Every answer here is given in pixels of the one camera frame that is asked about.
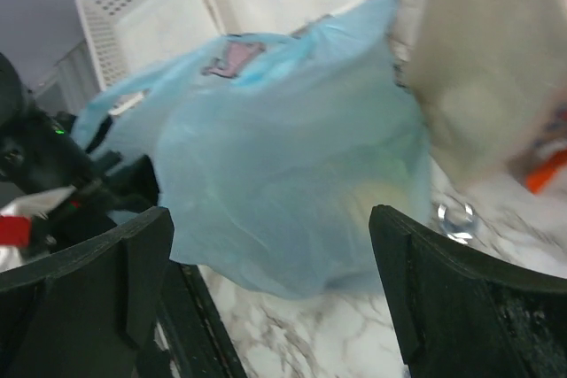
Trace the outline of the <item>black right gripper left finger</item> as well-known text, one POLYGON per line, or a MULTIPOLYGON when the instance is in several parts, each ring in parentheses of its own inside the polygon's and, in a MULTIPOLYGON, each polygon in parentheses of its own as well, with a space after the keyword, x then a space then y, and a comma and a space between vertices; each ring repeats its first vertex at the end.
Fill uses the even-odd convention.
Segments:
POLYGON ((156 318, 174 226, 152 207, 1 274, 3 377, 129 377, 156 318))

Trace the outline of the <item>blue plastic grocery bag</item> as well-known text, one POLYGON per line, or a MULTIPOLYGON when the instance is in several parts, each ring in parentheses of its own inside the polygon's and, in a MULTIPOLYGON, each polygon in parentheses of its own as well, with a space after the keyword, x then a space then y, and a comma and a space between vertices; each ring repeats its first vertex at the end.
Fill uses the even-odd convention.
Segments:
POLYGON ((421 223, 431 209, 429 137, 386 40, 398 4, 213 39, 95 97, 72 137, 89 145, 122 96, 144 92, 93 157, 149 157, 173 261, 288 299, 377 290, 372 208, 421 223))

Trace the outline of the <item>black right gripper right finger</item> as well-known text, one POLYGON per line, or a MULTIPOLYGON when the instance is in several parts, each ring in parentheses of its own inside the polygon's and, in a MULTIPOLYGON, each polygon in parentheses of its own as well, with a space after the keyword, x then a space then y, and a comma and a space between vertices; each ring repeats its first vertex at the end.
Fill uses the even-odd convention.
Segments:
POLYGON ((414 377, 564 377, 566 281, 454 242, 387 205, 369 232, 414 377))

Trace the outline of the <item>beige canvas tote bag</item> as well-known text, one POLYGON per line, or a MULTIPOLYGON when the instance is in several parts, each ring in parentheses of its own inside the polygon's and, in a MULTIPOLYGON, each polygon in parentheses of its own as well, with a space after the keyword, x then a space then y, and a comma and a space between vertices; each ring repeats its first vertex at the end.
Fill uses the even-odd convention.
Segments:
POLYGON ((405 76, 453 184, 566 164, 566 0, 427 0, 405 76))

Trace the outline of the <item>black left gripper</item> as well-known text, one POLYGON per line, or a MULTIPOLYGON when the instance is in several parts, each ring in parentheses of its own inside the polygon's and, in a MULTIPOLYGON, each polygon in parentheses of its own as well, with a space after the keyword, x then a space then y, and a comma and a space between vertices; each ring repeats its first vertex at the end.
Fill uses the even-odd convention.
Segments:
POLYGON ((70 136, 76 118, 40 109, 7 57, 1 58, 1 178, 27 195, 70 189, 47 212, 33 214, 27 258, 62 251, 114 228, 110 212, 141 213, 158 203, 158 183, 147 156, 120 167, 122 156, 110 151, 98 160, 90 153, 113 121, 106 117, 87 148, 70 136))

